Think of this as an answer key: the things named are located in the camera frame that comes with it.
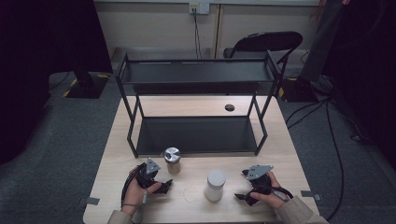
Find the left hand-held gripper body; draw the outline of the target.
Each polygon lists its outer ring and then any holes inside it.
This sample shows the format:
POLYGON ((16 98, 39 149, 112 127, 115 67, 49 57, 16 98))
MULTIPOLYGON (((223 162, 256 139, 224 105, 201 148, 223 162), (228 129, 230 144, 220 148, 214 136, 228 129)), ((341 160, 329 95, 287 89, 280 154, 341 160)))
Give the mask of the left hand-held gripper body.
POLYGON ((138 185, 147 189, 155 183, 155 176, 158 174, 161 166, 157 164, 152 158, 148 158, 146 162, 143 162, 138 166, 136 174, 136 180, 138 185))

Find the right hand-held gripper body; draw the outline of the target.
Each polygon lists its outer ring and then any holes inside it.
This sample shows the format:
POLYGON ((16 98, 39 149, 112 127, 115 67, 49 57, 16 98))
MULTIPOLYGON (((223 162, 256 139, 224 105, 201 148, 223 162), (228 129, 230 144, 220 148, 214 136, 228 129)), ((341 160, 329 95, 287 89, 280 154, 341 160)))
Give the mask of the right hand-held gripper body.
POLYGON ((251 165, 248 169, 242 171, 253 187, 252 192, 259 192, 264 195, 269 195, 272 191, 271 178, 268 172, 274 168, 273 165, 251 165))

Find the glass jar with silver lid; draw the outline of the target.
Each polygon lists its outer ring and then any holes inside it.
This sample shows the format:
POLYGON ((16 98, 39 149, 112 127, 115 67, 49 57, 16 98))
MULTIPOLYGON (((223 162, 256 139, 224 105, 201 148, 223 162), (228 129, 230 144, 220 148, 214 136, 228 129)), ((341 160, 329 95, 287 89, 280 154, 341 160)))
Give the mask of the glass jar with silver lid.
POLYGON ((176 147, 169 147, 163 153, 162 156, 167 165, 167 170, 170 174, 178 174, 181 170, 180 167, 180 150, 176 147))

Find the white jar with white lid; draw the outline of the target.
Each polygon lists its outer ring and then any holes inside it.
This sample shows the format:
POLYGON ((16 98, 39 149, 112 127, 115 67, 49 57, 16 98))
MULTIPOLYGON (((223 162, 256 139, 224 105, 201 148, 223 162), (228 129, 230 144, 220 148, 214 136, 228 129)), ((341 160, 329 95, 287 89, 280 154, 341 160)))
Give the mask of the white jar with white lid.
POLYGON ((221 170, 212 170, 208 173, 204 195, 210 202, 218 202, 222 198, 226 174, 221 170))

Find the black metal two-tier shelf rack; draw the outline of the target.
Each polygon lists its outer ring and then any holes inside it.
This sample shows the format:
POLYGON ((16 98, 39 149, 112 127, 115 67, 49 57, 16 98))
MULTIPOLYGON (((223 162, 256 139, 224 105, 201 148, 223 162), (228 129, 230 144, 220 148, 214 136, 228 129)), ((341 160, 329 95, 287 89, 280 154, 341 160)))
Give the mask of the black metal two-tier shelf rack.
POLYGON ((269 52, 259 59, 123 56, 115 79, 133 155, 157 156, 168 147, 184 155, 258 155, 267 138, 263 118, 281 77, 269 52))

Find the person's right hand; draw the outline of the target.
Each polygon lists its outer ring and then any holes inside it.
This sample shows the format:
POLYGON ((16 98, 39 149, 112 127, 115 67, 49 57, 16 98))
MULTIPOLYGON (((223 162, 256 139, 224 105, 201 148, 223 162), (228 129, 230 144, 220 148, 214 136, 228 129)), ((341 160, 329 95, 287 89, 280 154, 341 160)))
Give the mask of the person's right hand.
MULTIPOLYGON (((281 185, 276 180, 276 177, 273 172, 269 171, 267 175, 271 179, 271 184, 275 188, 280 188, 281 185)), ((263 201, 270 205, 275 210, 279 209, 282 205, 284 205, 290 198, 287 194, 280 191, 273 191, 269 195, 261 194, 259 192, 252 192, 250 196, 256 200, 263 201)))

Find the person's left hand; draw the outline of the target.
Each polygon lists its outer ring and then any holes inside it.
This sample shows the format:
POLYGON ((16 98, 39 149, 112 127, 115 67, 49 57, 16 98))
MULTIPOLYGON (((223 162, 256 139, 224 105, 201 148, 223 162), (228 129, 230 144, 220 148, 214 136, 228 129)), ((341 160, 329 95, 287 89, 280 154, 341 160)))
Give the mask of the person's left hand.
POLYGON ((142 189, 135 178, 130 182, 124 196, 121 212, 132 217, 139 206, 143 203, 144 196, 153 193, 162 186, 160 182, 156 182, 147 189, 142 189))

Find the black stand base striped tape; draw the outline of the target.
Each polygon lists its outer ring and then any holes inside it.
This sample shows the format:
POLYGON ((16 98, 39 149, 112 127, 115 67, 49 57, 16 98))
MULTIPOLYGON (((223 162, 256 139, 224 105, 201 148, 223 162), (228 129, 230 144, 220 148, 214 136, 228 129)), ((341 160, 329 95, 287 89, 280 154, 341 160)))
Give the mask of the black stand base striped tape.
POLYGON ((99 99, 109 80, 108 75, 91 74, 87 71, 77 71, 75 76, 76 79, 70 84, 63 97, 99 99))

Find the black folding chair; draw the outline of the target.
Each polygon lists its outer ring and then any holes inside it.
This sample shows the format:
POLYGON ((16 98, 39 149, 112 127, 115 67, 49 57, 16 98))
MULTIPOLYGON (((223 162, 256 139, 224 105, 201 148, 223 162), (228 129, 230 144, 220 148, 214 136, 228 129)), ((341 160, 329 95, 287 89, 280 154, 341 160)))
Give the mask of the black folding chair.
POLYGON ((262 32, 247 35, 238 40, 231 48, 223 51, 223 57, 228 58, 260 58, 264 52, 270 50, 284 51, 277 64, 281 64, 280 71, 285 72, 291 53, 303 42, 303 36, 295 31, 262 32))

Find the black stand base grey column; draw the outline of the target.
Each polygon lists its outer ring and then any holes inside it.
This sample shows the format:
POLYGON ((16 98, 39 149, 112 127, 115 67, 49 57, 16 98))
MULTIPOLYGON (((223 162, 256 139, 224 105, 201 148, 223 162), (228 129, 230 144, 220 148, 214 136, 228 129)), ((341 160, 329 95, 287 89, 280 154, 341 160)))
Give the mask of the black stand base grey column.
POLYGON ((322 75, 330 54, 345 6, 343 1, 325 0, 319 17, 318 29, 301 74, 296 79, 284 78, 282 80, 282 88, 279 91, 282 100, 291 103, 317 101, 312 87, 322 75))

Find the dark curtain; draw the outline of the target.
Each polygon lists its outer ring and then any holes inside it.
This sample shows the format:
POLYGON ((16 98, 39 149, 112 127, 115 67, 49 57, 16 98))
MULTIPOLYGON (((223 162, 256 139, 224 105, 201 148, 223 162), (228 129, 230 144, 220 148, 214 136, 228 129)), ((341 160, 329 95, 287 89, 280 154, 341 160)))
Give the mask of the dark curtain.
POLYGON ((343 8, 325 73, 396 170, 396 0, 343 8))
POLYGON ((112 71, 93 0, 0 0, 0 164, 25 150, 50 75, 112 71))

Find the white wall socket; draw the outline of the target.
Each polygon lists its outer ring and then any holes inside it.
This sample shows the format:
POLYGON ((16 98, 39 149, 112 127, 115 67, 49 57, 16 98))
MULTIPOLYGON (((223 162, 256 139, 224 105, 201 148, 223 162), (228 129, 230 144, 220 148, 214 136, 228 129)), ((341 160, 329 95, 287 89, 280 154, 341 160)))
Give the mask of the white wall socket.
POLYGON ((208 15, 210 5, 208 3, 189 3, 189 13, 197 15, 208 15))

